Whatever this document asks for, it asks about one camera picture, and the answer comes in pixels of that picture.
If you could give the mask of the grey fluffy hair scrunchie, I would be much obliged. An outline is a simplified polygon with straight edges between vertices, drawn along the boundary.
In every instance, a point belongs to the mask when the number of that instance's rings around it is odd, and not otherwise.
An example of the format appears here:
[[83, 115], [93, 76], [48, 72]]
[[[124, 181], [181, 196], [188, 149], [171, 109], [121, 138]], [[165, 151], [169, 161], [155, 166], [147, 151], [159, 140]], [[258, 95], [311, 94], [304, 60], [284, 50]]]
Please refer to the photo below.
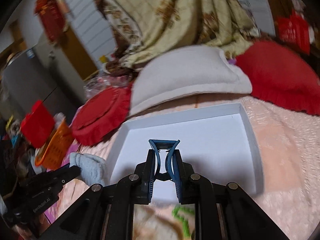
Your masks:
[[107, 163], [103, 158], [87, 153], [72, 152], [69, 155], [69, 164], [80, 168], [80, 175], [77, 179], [83, 181], [87, 186], [108, 185]]

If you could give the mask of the orange plastic basket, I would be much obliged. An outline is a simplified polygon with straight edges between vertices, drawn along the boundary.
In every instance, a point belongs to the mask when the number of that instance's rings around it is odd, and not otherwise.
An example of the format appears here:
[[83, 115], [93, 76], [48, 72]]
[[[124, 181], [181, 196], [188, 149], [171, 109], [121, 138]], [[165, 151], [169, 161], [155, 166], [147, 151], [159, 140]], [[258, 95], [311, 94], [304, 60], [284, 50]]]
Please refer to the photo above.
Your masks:
[[72, 130], [66, 120], [63, 119], [58, 128], [52, 131], [48, 141], [40, 148], [35, 157], [35, 166], [57, 170], [61, 167], [62, 161], [73, 141]]

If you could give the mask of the white shallow cardboard tray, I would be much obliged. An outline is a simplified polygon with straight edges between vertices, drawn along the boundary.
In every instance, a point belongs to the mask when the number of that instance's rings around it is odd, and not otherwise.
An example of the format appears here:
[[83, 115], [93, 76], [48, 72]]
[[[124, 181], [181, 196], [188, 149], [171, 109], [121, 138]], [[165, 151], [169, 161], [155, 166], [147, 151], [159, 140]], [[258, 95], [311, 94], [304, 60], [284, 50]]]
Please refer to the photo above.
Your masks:
[[247, 194], [264, 191], [263, 165], [247, 113], [240, 103], [215, 105], [130, 120], [122, 124], [107, 157], [110, 184], [146, 160], [150, 139], [179, 140], [182, 160], [216, 184], [238, 183]]

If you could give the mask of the red box in basket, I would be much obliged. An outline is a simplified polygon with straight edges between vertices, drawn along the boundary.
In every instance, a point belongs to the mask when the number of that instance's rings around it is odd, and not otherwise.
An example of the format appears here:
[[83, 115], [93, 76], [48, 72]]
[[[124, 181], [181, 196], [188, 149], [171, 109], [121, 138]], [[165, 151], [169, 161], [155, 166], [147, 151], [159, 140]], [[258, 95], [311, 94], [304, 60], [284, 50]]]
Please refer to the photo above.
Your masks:
[[21, 122], [21, 132], [35, 147], [41, 148], [55, 128], [54, 117], [44, 106], [41, 100], [35, 102]]

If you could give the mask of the red frilled cushion left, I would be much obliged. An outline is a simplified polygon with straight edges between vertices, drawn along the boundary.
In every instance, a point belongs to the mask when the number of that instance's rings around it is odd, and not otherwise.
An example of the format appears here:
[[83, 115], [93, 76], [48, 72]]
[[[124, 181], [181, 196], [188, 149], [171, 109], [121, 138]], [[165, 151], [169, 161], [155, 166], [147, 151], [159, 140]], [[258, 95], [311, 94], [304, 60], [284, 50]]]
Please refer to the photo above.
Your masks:
[[110, 86], [89, 99], [71, 124], [73, 137], [82, 145], [93, 146], [117, 129], [129, 113], [131, 87]]

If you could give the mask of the clear plastic bag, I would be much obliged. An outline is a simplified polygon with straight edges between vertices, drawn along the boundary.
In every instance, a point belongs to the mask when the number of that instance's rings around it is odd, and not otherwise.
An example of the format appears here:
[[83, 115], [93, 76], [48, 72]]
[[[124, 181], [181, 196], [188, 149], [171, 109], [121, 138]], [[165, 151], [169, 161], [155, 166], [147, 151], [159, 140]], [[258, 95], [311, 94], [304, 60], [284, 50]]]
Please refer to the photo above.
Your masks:
[[84, 85], [86, 100], [91, 99], [108, 87], [127, 87], [127, 85], [130, 83], [130, 80], [130, 75], [111, 76], [108, 74], [98, 74], [97, 76], [94, 76], [88, 80]]

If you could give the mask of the grey refrigerator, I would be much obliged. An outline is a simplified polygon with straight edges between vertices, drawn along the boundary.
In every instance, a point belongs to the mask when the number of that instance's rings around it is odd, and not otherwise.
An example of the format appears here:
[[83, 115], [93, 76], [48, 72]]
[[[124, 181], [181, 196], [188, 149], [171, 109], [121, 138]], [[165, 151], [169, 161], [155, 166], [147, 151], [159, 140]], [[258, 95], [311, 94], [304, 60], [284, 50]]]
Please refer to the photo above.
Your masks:
[[51, 115], [63, 113], [70, 124], [76, 107], [42, 65], [33, 49], [15, 56], [3, 70], [8, 99], [20, 119], [40, 100]]

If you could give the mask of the white pillow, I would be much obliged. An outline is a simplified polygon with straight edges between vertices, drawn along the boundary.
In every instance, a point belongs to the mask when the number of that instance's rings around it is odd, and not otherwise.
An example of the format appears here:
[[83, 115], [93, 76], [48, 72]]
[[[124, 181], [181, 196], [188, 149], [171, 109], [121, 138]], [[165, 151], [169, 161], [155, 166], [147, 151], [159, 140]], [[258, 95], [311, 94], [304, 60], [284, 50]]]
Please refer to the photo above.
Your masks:
[[250, 94], [249, 77], [220, 48], [193, 45], [150, 61], [132, 87], [130, 115], [194, 94]]

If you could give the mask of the pink quilted bedspread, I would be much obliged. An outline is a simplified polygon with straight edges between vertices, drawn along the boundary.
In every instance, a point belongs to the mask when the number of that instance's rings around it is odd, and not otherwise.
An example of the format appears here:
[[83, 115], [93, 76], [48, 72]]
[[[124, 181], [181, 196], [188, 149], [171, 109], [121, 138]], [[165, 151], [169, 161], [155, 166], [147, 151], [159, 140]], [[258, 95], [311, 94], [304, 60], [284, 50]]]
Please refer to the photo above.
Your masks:
[[[263, 161], [265, 190], [255, 202], [289, 239], [319, 233], [319, 116], [293, 112], [251, 96], [196, 95], [151, 107], [131, 120], [238, 102], [244, 106]], [[46, 215], [53, 223], [88, 189], [75, 179], [59, 194]], [[191, 239], [172, 210], [175, 205], [138, 208], [145, 215], [134, 225], [134, 239]]]

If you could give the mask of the red cushion right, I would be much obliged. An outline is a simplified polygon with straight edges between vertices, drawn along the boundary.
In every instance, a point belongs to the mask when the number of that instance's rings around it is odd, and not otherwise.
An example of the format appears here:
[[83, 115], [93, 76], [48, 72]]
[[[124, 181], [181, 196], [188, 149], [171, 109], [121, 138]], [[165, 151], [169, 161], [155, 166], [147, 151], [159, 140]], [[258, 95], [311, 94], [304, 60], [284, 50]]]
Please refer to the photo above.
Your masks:
[[249, 77], [251, 96], [291, 111], [319, 115], [319, 77], [295, 52], [258, 41], [236, 57]]

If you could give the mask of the floral beige checked blanket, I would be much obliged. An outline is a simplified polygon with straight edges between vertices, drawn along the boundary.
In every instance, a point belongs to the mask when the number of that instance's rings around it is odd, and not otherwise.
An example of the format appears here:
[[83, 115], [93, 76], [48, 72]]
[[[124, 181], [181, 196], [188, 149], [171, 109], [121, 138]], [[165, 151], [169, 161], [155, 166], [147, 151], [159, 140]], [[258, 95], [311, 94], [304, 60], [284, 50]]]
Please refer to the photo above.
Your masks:
[[238, 0], [94, 0], [116, 40], [106, 69], [114, 76], [138, 72], [170, 50], [205, 44], [228, 58], [244, 53], [260, 36]]

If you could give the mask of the red hanging decoration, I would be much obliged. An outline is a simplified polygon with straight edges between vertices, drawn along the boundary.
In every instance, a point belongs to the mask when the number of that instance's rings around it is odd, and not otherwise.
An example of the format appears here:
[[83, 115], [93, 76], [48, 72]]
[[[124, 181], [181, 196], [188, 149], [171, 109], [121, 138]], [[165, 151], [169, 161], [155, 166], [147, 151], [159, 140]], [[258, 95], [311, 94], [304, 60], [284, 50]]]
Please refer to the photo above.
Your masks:
[[52, 44], [59, 44], [68, 25], [58, 1], [36, 0], [34, 13], [39, 17], [48, 40]]

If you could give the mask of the red shopping bag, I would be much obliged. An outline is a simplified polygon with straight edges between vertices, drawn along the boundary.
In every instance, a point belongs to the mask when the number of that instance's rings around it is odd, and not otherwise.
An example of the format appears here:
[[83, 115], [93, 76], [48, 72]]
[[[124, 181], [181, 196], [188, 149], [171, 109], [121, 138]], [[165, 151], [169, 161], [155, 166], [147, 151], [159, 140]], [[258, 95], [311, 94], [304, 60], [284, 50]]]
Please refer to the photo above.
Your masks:
[[309, 25], [294, 10], [289, 17], [278, 16], [275, 20], [277, 38], [292, 50], [310, 55]]

